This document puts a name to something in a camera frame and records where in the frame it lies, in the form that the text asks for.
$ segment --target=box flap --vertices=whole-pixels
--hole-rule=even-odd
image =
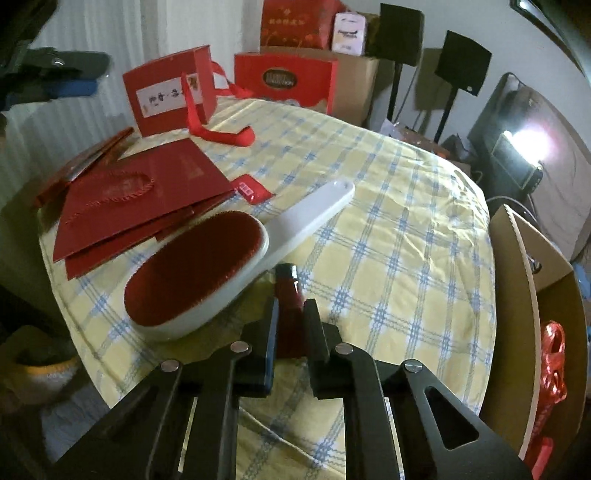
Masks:
[[[481,419],[524,458],[540,391],[540,317],[534,279],[514,213],[491,220],[496,341]]]
[[[537,292],[558,282],[573,271],[564,255],[550,241],[537,231],[529,222],[513,212],[515,223],[527,254],[541,264],[541,270],[534,274]]]

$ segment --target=bed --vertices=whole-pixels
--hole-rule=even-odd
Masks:
[[[305,296],[345,341],[387,362],[419,359],[478,412],[496,330],[489,215],[478,187],[435,155],[301,108],[224,99],[210,123],[224,131],[247,125],[256,132],[249,148],[193,141],[228,178],[250,173],[275,196],[254,207],[235,196],[220,208],[264,223],[329,179],[354,181],[352,203],[287,258]],[[126,154],[187,136],[144,138]],[[64,262],[51,261],[56,231],[54,223],[40,236],[53,292],[110,407],[162,360],[203,359],[238,338],[272,292],[264,275],[201,329],[148,344],[130,327],[124,287],[163,243],[150,239],[67,281]],[[242,400],[236,469],[245,479],[344,478],[342,402],[312,397],[304,361],[277,362],[270,397]]]

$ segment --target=speaker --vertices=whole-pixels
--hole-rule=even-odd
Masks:
[[[476,96],[482,88],[492,54],[471,38],[447,31],[435,75]]]
[[[423,49],[424,24],[425,15],[420,10],[381,4],[377,56],[416,67]]]

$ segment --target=white box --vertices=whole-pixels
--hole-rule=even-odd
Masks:
[[[367,20],[355,12],[335,15],[332,51],[361,56],[365,49]]]

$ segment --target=bright light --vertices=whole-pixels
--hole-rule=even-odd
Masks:
[[[519,130],[515,135],[506,130],[503,135],[511,142],[519,154],[534,167],[537,167],[550,153],[550,139],[542,130],[525,128]]]

